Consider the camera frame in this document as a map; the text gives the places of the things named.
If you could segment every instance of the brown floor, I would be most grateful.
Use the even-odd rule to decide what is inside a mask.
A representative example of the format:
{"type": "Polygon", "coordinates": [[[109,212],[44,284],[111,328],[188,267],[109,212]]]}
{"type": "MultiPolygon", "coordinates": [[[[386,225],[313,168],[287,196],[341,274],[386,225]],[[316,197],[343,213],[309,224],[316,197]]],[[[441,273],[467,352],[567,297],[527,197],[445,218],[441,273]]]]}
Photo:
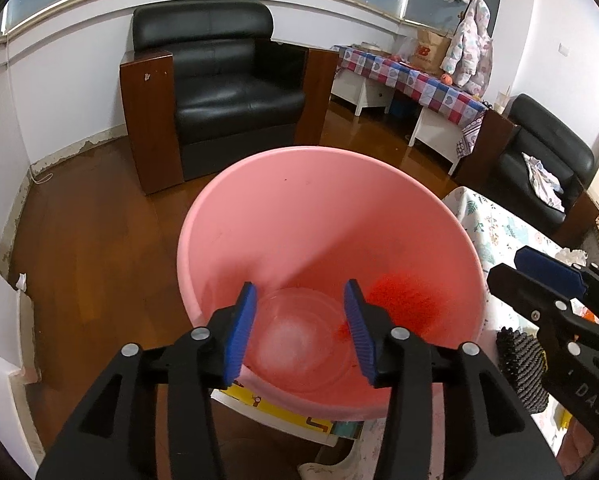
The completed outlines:
{"type": "MultiPolygon", "coordinates": [[[[404,134],[409,128],[412,124],[371,111],[354,118],[348,108],[331,103],[322,143],[379,158],[445,196],[455,187],[446,175],[450,163],[408,148],[404,134]]],[[[177,286],[177,240],[188,208],[212,179],[145,197],[127,138],[78,155],[52,172],[50,181],[30,190],[10,267],[11,279],[28,274],[35,305],[42,382],[29,387],[28,400],[46,447],[123,344],[164,346],[190,328],[177,286]]],[[[161,407],[163,399],[160,392],[161,407]]],[[[256,438],[293,466],[313,460],[319,448],[220,404],[214,415],[220,443],[256,438]]],[[[161,458],[167,449],[163,426],[158,428],[161,458]]],[[[160,478],[169,478],[161,462],[160,478]]]]}

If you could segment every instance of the silver screw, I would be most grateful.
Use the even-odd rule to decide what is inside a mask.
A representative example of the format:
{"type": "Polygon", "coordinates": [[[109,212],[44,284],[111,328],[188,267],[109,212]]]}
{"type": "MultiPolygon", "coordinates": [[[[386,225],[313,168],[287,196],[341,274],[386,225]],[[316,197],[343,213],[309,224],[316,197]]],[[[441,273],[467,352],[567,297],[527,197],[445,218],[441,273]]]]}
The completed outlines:
{"type": "Polygon", "coordinates": [[[568,348],[568,351],[574,356],[578,356],[580,353],[582,353],[582,349],[575,341],[571,341],[568,345],[566,345],[566,348],[568,348]]]}
{"type": "Polygon", "coordinates": [[[132,357],[133,355],[137,355],[137,352],[139,352],[139,346],[135,343],[128,343],[121,349],[121,354],[124,357],[132,357]]]}
{"type": "Polygon", "coordinates": [[[408,339],[411,336],[411,333],[408,332],[408,330],[406,330],[402,326],[396,326],[393,330],[390,331],[390,335],[393,336],[394,339],[403,341],[405,339],[408,339]]]}
{"type": "Polygon", "coordinates": [[[464,354],[468,354],[468,355],[477,355],[479,354],[479,346],[477,346],[475,343],[464,343],[461,346],[461,349],[464,351],[464,354]]]}
{"type": "Polygon", "coordinates": [[[190,332],[190,337],[195,339],[195,341],[203,341],[204,339],[208,339],[210,337],[210,330],[208,330],[205,326],[198,326],[190,332]]]}

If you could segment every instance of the paper bag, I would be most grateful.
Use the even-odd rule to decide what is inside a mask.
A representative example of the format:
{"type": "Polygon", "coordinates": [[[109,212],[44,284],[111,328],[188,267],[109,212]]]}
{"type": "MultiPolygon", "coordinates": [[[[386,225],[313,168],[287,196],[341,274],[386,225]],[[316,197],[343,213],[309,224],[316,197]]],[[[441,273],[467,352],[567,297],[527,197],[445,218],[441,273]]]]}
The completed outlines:
{"type": "Polygon", "coordinates": [[[432,75],[441,75],[444,71],[439,68],[444,61],[446,52],[451,46],[451,38],[445,38],[429,30],[417,30],[417,49],[409,57],[410,64],[432,75]]]}

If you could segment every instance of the armchair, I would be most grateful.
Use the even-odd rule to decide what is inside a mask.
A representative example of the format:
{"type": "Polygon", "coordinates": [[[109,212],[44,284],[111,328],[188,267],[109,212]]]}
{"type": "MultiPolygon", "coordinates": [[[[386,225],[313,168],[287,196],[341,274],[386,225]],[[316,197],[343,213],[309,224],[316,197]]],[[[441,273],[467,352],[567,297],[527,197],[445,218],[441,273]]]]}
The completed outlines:
{"type": "Polygon", "coordinates": [[[515,99],[508,118],[487,111],[473,153],[462,161],[455,180],[508,209],[556,243],[573,247],[599,214],[586,192],[594,173],[595,157],[583,140],[522,94],[515,99]],[[521,153],[541,160],[560,181],[564,213],[537,198],[521,153]]]}
{"type": "Polygon", "coordinates": [[[254,0],[135,9],[119,80],[145,193],[319,143],[338,54],[271,41],[272,31],[270,10],[254,0]]]}

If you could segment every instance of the red sponge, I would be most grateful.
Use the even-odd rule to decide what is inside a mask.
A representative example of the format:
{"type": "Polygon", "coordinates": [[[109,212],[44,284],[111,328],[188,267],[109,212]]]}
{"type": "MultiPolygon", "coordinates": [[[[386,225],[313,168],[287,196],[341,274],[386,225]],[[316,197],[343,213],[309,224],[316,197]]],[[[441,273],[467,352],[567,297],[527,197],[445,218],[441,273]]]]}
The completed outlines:
{"type": "MultiPolygon", "coordinates": [[[[393,322],[425,338],[439,317],[441,300],[430,285],[409,274],[385,274],[375,282],[365,300],[388,311],[393,322]]],[[[351,338],[348,323],[337,331],[339,339],[351,338]]]]}

